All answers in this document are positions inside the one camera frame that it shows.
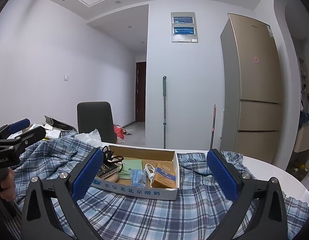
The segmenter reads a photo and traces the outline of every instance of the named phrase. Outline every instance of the plaid fabric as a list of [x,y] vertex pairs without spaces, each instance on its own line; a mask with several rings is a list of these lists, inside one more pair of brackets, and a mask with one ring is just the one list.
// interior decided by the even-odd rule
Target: plaid fabric
[[[91,145],[67,137],[37,143],[27,148],[21,163],[13,167],[16,174],[16,203],[22,209],[27,186],[33,176],[54,179],[88,155]],[[242,165],[242,155],[223,152],[226,160],[239,172],[249,172]],[[206,165],[202,153],[178,154],[180,190],[175,201],[129,197],[90,187],[78,205],[93,227],[105,239],[206,239],[229,210],[225,199]],[[54,207],[64,231],[74,236],[57,201]],[[288,236],[292,239],[309,217],[307,203],[285,198]],[[252,203],[235,236],[245,230],[255,204]],[[8,223],[20,238],[20,216]]]

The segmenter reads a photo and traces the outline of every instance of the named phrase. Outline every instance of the white cable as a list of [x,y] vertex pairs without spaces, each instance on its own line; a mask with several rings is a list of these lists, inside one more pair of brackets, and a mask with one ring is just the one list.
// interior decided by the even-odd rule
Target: white cable
[[150,180],[150,187],[152,187],[151,184],[152,184],[153,176],[155,175],[155,168],[150,163],[147,163],[144,166],[144,170],[145,170],[145,172],[147,174],[148,179]]

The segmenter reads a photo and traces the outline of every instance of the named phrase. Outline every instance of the red plastic bag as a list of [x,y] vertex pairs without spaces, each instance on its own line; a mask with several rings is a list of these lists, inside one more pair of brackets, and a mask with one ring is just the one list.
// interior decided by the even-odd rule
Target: red plastic bag
[[113,128],[114,128],[115,133],[117,134],[117,137],[123,140],[124,139],[123,128],[116,124],[113,126]]

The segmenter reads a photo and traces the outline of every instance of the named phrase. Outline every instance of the beige round object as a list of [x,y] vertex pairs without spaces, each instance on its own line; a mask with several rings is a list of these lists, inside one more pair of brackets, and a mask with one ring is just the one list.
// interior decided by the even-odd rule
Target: beige round object
[[116,172],[114,174],[112,174],[111,176],[105,178],[104,180],[110,181],[110,182],[117,182],[117,180],[119,179],[119,172]]

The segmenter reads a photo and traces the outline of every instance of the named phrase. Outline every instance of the blue plastic package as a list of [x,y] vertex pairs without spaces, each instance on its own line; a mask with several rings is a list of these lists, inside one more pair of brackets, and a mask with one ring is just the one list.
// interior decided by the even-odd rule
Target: blue plastic package
[[131,186],[145,187],[146,176],[144,170],[131,169],[130,171]]

